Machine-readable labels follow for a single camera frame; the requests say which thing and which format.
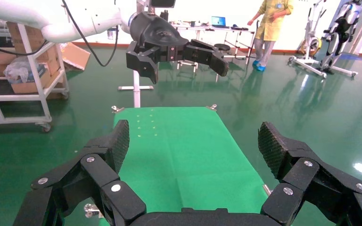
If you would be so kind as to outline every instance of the metal cart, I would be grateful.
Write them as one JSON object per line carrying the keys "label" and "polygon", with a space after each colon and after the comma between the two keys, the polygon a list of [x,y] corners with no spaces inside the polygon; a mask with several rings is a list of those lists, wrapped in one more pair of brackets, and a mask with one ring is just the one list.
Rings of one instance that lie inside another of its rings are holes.
{"label": "metal cart", "polygon": [[[27,37],[27,33],[25,31],[25,26],[23,24],[18,24],[18,28],[21,34],[21,38],[24,43],[24,47],[27,53],[31,53],[31,46],[30,42]],[[51,48],[52,46],[56,46],[57,52],[58,52],[58,58],[59,58],[59,75],[55,78],[55,80],[49,85],[49,87],[43,88],[41,85],[41,80],[38,75],[37,70],[37,62],[35,61],[38,56],[40,56],[42,53],[44,53],[46,50]],[[0,109],[0,124],[11,124],[11,123],[35,123],[36,125],[42,126],[43,131],[48,132],[51,128],[50,122],[52,121],[52,117],[49,112],[48,104],[46,102],[46,97],[50,93],[62,93],[64,95],[64,98],[68,97],[69,93],[69,87],[65,72],[65,67],[62,60],[62,52],[60,49],[59,44],[55,43],[48,43],[46,44],[40,51],[38,51],[34,55],[28,56],[28,60],[30,62],[31,70],[33,72],[35,84],[37,86],[38,93],[36,94],[15,94],[13,90],[11,90],[10,85],[2,86],[3,90],[0,91],[0,101],[40,101],[44,116],[37,116],[37,117],[5,117],[2,113],[2,110]],[[55,88],[57,83],[63,79],[64,88]]]}

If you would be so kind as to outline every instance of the plastic bag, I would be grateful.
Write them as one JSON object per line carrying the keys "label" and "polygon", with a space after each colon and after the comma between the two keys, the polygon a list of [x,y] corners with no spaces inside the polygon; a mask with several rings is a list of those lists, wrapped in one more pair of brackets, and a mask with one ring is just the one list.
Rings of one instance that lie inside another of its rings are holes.
{"label": "plastic bag", "polygon": [[14,59],[3,71],[5,77],[10,83],[21,79],[21,82],[27,82],[28,72],[31,71],[30,63],[27,57],[19,57]]}
{"label": "plastic bag", "polygon": [[[44,72],[44,65],[37,65],[38,73]],[[5,77],[10,83],[24,83],[34,81],[33,72],[27,57],[18,57],[14,59],[3,71]]]}

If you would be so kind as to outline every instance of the black cable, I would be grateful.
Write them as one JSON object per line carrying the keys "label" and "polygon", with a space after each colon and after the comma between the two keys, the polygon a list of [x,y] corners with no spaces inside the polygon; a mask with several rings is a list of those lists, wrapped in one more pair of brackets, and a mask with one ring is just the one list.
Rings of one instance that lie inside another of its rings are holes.
{"label": "black cable", "polygon": [[9,54],[18,55],[18,56],[29,56],[29,55],[34,55],[38,51],[40,51],[42,49],[42,47],[44,47],[46,45],[46,43],[47,43],[47,41],[45,40],[43,42],[43,44],[36,51],[34,51],[32,53],[16,53],[16,52],[7,51],[7,50],[1,49],[1,48],[0,48],[0,52],[9,53]]}
{"label": "black cable", "polygon": [[99,65],[101,65],[102,67],[106,67],[110,61],[112,61],[112,58],[113,56],[115,55],[115,52],[116,52],[116,49],[117,49],[117,38],[118,38],[118,26],[116,26],[116,42],[115,42],[115,48],[113,49],[113,52],[112,52],[112,55],[110,56],[109,60],[107,61],[106,64],[102,64],[101,61],[98,59],[98,56],[96,55],[96,53],[93,51],[92,47],[90,46],[90,44],[88,43],[87,39],[85,38],[85,36],[82,34],[80,28],[78,27],[77,23],[74,21],[74,18],[73,16],[71,15],[70,13],[70,10],[66,4],[66,1],[65,0],[62,0],[63,2],[63,5],[65,6],[66,8],[66,11],[71,19],[71,21],[73,22],[74,24],[74,27],[77,29],[78,33],[80,34],[81,38],[84,40],[85,44],[87,44],[88,48],[90,49],[91,53],[94,55],[96,61],[98,62]]}

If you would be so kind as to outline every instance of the textured finger pad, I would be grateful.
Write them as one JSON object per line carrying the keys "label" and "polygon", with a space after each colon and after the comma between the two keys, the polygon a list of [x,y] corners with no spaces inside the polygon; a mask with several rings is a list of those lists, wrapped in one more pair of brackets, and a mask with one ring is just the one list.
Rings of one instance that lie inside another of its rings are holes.
{"label": "textured finger pad", "polygon": [[258,137],[259,151],[276,178],[287,151],[281,140],[282,138],[283,136],[271,123],[262,123]]}
{"label": "textured finger pad", "polygon": [[120,120],[114,128],[114,137],[112,143],[113,160],[115,163],[115,171],[120,171],[121,165],[128,152],[130,146],[130,128],[127,120]]}

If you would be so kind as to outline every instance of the green table cover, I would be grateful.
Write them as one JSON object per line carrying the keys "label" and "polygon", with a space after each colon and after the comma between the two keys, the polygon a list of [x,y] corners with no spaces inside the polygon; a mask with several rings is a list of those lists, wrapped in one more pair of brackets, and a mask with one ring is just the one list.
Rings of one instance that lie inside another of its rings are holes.
{"label": "green table cover", "polygon": [[263,181],[215,111],[130,108],[115,115],[115,124],[121,119],[130,125],[130,148],[119,175],[148,212],[260,212]]}

